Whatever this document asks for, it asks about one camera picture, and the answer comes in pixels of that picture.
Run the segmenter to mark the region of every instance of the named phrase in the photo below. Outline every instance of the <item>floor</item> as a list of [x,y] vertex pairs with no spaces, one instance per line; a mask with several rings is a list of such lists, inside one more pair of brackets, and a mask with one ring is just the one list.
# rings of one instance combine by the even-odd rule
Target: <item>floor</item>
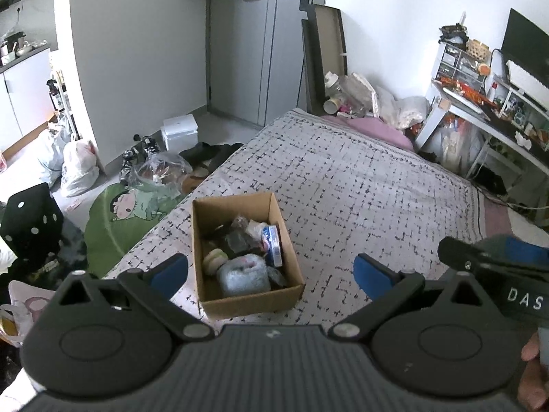
[[[198,140],[208,144],[234,144],[237,142],[245,144],[260,130],[259,127],[249,123],[218,117],[210,113],[197,116],[196,121]],[[0,201],[7,202],[14,193],[40,183],[41,166],[36,159],[39,152],[38,147],[37,141],[30,143],[9,161],[6,171],[0,173]],[[106,187],[116,182],[118,182],[117,174],[111,176],[101,174],[91,190],[74,198],[61,196],[59,181],[54,184],[52,192],[61,211],[84,231],[90,218],[90,207],[95,198]]]

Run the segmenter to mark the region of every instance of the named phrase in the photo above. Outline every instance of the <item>white box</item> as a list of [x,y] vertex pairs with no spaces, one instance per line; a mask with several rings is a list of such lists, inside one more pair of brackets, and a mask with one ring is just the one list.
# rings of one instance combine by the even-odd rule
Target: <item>white box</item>
[[193,115],[173,117],[164,121],[164,131],[169,137],[196,130],[198,125]]
[[198,130],[186,131],[185,133],[168,136],[166,130],[162,127],[162,139],[167,151],[179,153],[193,148],[198,144]]
[[166,119],[161,131],[167,151],[179,153],[198,144],[198,125],[193,115]]

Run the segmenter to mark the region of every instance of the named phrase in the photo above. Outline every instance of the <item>black dice pillow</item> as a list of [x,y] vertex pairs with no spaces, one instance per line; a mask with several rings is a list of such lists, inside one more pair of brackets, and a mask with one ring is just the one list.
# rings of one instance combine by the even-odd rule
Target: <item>black dice pillow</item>
[[24,262],[43,263],[59,252],[63,215],[48,184],[12,195],[0,224],[0,236]]

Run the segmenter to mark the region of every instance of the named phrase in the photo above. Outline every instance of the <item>blue package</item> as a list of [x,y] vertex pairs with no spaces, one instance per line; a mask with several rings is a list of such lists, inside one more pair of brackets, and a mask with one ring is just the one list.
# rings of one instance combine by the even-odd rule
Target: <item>blue package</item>
[[265,252],[267,253],[267,256],[265,257],[267,265],[274,266],[275,268],[281,268],[282,250],[280,247],[280,236],[278,235],[277,227],[267,226],[266,228],[263,228],[261,235],[265,246]]

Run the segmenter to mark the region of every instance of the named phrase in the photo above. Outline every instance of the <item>cardboard panel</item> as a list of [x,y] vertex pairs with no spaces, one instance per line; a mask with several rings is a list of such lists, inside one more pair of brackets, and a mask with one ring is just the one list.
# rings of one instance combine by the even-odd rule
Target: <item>cardboard panel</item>
[[303,286],[297,286],[269,293],[202,302],[202,308],[210,319],[228,319],[260,312],[287,311],[291,310],[298,302],[303,289]]
[[[239,214],[255,221],[265,221],[278,226],[284,258],[282,272],[290,284],[289,288],[251,296],[222,298],[217,279],[202,273],[202,261],[211,250],[211,246],[203,240],[203,237],[211,234],[218,226],[234,220]],[[208,318],[226,319],[259,312],[285,311],[297,303],[304,290],[303,276],[273,193],[196,199],[192,205],[191,222],[198,300]]]

